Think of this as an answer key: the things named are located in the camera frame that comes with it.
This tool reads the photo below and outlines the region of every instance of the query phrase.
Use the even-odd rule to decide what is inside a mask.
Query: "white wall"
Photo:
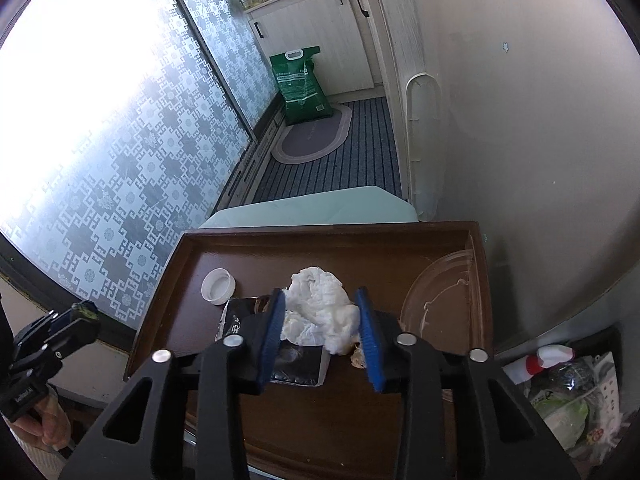
[[[0,278],[2,307],[15,333],[43,316],[44,311]],[[128,355],[101,342],[81,348],[67,357],[62,370],[51,380],[62,393],[100,406],[111,402],[124,386],[122,378]]]
[[[414,1],[447,123],[436,219],[480,222],[509,348],[640,256],[640,57],[604,0]]]

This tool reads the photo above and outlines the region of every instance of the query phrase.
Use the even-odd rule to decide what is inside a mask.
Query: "white door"
[[[315,74],[326,95],[373,88],[349,0],[305,0],[255,18],[252,25],[267,57],[319,45]]]

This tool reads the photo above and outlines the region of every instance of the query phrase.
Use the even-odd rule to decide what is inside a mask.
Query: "floor mat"
[[[386,98],[345,103],[353,112],[344,144],[305,164],[271,157],[253,202],[268,202],[348,187],[378,186],[402,197],[396,142]]]
[[[346,140],[351,109],[333,105],[331,117],[287,126],[271,155],[283,164],[304,164],[337,150]]]

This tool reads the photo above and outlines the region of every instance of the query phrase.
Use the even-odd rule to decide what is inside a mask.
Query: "patterned window glass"
[[[33,0],[0,49],[0,231],[134,328],[248,142],[175,0]]]
[[[222,76],[253,128],[277,89],[239,0],[184,0]]]

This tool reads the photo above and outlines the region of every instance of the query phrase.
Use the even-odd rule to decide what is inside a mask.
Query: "white tissue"
[[[360,326],[360,311],[338,278],[320,267],[309,267],[292,275],[284,295],[287,310],[281,340],[300,346],[324,344],[331,354],[351,351],[351,338]]]

